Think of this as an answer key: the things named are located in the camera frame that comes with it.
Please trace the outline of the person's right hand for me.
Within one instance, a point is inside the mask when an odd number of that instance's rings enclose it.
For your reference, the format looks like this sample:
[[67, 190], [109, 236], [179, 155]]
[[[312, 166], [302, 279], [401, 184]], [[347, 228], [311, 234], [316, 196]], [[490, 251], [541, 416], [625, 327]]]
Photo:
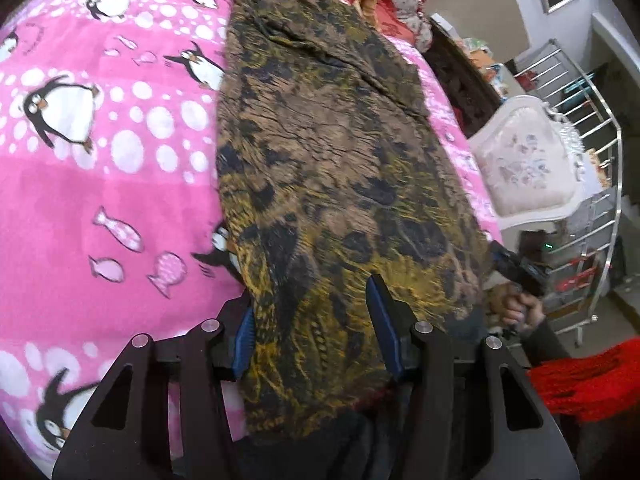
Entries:
[[536, 330], [546, 318], [540, 299], [513, 283], [503, 283], [489, 291], [489, 310], [501, 326], [518, 333]]

